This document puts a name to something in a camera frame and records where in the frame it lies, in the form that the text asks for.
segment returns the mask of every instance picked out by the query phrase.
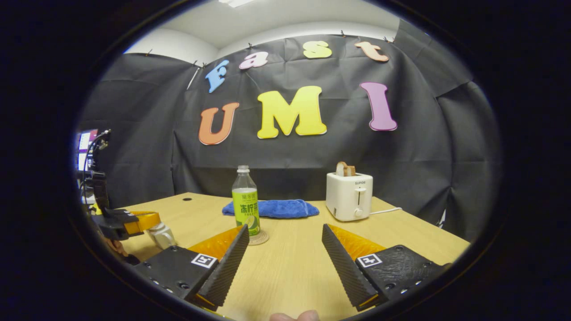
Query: white cup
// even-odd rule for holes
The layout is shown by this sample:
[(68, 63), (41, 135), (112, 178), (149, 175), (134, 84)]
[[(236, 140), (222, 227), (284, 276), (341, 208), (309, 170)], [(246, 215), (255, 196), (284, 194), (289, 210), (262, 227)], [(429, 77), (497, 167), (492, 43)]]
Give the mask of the white cup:
[(155, 242), (155, 244), (162, 250), (176, 245), (175, 237), (172, 234), (171, 229), (163, 222), (160, 222), (156, 226), (149, 228), (148, 234), (151, 236), (151, 239)]

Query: black backdrop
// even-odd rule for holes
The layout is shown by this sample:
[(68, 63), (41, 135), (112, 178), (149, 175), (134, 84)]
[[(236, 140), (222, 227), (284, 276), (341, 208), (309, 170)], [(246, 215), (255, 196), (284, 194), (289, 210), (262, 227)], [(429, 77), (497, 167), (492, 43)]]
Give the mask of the black backdrop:
[[(307, 41), (326, 41), (333, 54), (307, 59)], [(380, 45), (389, 61), (368, 58), (355, 46), (361, 41)], [(269, 53), (266, 65), (238, 68), (257, 51)], [(225, 59), (225, 81), (208, 93), (205, 75)], [(95, 88), (81, 129), (113, 131), (101, 153), (112, 206), (186, 191), (230, 196), (239, 164), (250, 165), (261, 199), (325, 199), (326, 173), (345, 161), (374, 177), (375, 196), (427, 222), (438, 222), (446, 209), (444, 229), (466, 240), (485, 224), (501, 178), (492, 109), (467, 68), (409, 23), (401, 21), (394, 43), (351, 35), (286, 38), (196, 69), (169, 57), (125, 54)], [(396, 130), (369, 128), (363, 82), (387, 86)], [(291, 103), (303, 86), (322, 88), (327, 133), (259, 139), (258, 95), (277, 90)], [(200, 113), (232, 102), (240, 107), (228, 138), (203, 145)], [(221, 128), (223, 115), (219, 110), (214, 116), (212, 132)]]

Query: orange letter u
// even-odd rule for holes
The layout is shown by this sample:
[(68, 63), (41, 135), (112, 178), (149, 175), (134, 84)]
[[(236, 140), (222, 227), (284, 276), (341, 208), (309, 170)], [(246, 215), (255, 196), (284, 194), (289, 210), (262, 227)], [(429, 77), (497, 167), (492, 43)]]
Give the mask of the orange letter u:
[(218, 108), (209, 108), (200, 113), (202, 121), (200, 121), (200, 129), (198, 130), (198, 139), (204, 145), (216, 145), (222, 143), (230, 134), (232, 129), (232, 121), (234, 120), (234, 110), (240, 104), (229, 103), (222, 107), (224, 111), (224, 120), (222, 121), (222, 128), (218, 133), (212, 132), (212, 120), (214, 115), (218, 112)]

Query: pink letter i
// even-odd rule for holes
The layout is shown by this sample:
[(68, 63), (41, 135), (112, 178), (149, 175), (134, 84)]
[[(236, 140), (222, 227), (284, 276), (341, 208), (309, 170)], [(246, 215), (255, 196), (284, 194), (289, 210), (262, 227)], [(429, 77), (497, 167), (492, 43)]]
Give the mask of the pink letter i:
[(369, 127), (372, 130), (395, 130), (397, 124), (391, 118), (391, 111), (385, 96), (387, 87), (382, 83), (364, 82), (361, 84), (361, 88), (367, 92), (371, 104), (373, 119), (369, 123)]

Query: white cable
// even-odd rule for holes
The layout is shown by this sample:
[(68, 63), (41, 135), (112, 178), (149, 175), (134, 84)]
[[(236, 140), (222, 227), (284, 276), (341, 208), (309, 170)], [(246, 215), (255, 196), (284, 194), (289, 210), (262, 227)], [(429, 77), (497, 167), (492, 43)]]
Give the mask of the white cable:
[(392, 211), (396, 211), (396, 210), (402, 210), (401, 207), (395, 207), (395, 208), (391, 208), (390, 210), (384, 210), (384, 211), (378, 211), (378, 212), (373, 212), (372, 214), (378, 214), (378, 213), (386, 213), (386, 212), (392, 212)]

